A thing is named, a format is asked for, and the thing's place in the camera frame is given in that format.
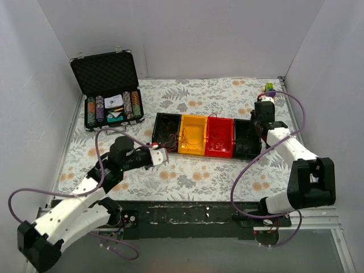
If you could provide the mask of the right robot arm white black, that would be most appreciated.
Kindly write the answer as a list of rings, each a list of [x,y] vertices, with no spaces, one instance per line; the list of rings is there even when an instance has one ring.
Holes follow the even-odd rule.
[[[254,103],[251,122],[266,147],[276,145],[275,150],[291,170],[286,191],[260,200],[257,218],[262,225],[272,225],[279,213],[331,206],[336,202],[332,159],[310,152],[291,135],[284,122],[276,121],[275,104],[271,99]]]

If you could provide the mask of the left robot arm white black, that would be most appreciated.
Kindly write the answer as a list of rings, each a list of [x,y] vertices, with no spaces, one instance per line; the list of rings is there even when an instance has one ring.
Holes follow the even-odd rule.
[[[135,143],[132,137],[118,137],[71,194],[36,220],[20,222],[18,250],[37,272],[51,269],[66,248],[93,229],[120,223],[121,207],[107,194],[123,180],[126,171],[149,169],[168,159],[159,144],[135,147]]]

